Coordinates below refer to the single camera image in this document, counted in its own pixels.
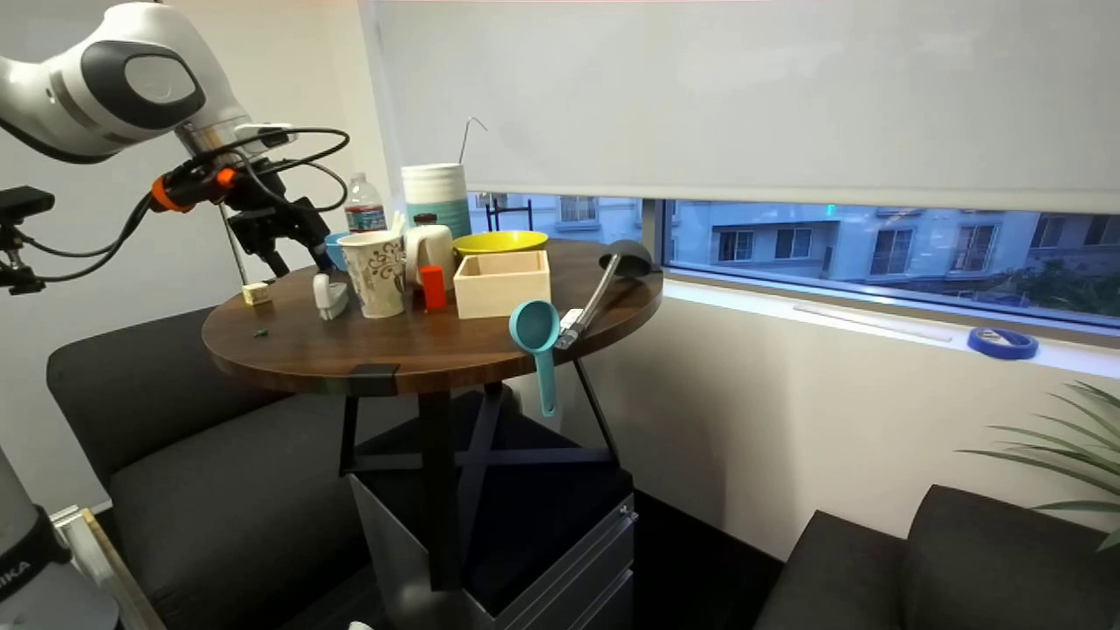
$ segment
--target table leg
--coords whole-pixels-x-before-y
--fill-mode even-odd
[[[594,400],[594,389],[593,389],[593,382],[590,382],[590,374],[585,374],[585,365],[582,365],[582,361],[571,361],[571,365],[575,365],[575,374],[582,379],[582,389],[585,389],[585,395],[590,395],[590,403],[593,403],[593,416],[594,416],[594,423],[600,423],[600,435],[603,435],[603,440],[605,440],[610,457],[613,457],[618,465],[624,465],[624,462],[619,462],[618,437],[610,435],[610,428],[605,428],[605,421],[603,421],[603,406],[600,406],[600,400]]]
[[[481,416],[475,416],[475,431],[471,437],[471,450],[454,455],[461,462],[460,522],[461,522],[461,550],[466,552],[471,552],[471,543],[475,536],[475,514],[481,514],[481,499],[484,499],[494,431],[496,431],[496,416],[500,416],[506,395],[508,395],[506,386],[488,386],[484,406],[481,406]]]
[[[435,591],[461,587],[453,391],[422,395],[423,505],[432,522],[428,569]]]
[[[355,431],[359,431],[359,395],[347,395],[341,475],[347,475],[355,470]]]

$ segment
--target bottle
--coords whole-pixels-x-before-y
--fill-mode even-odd
[[[449,309],[449,289],[446,289],[446,268],[443,266],[422,266],[422,294],[423,294],[423,310],[446,310]]]
[[[380,188],[369,183],[369,175],[349,179],[347,193],[347,228],[349,231],[389,231],[384,205]]]

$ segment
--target table top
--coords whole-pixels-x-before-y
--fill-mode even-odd
[[[552,304],[564,316],[582,309],[600,277],[605,245],[549,242]],[[557,365],[594,354],[639,333],[663,304],[663,272],[605,294],[605,310]],[[312,268],[271,284],[271,304],[223,300],[205,325],[205,344],[216,368],[283,391],[398,395],[453,391],[531,372],[531,356],[515,346],[508,319],[460,319],[446,310],[405,310],[363,319],[355,304],[324,323],[312,300]]]

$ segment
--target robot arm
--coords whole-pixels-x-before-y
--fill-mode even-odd
[[[106,161],[170,130],[205,154],[244,121],[205,35],[170,3],[110,8],[53,60],[0,60],[0,125],[60,161]]]
[[[244,114],[205,35],[170,3],[110,8],[83,43],[44,62],[0,55],[0,125],[73,164],[106,161],[177,130],[188,161],[163,175],[142,205],[192,211],[199,198],[220,198],[237,211],[233,228],[241,247],[271,263],[277,277],[288,272],[277,237],[302,242],[317,266],[328,268],[324,253],[328,228],[318,211],[309,198],[283,198],[281,170],[296,164],[263,156],[291,132]],[[16,255],[17,245],[17,231],[4,237],[0,217],[0,247],[16,263],[6,268],[0,263],[0,288],[16,288],[11,272],[31,277]]]

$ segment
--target yellow box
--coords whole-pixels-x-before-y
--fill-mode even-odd
[[[460,263],[460,319],[506,319],[522,300],[552,300],[549,253],[466,255]]]

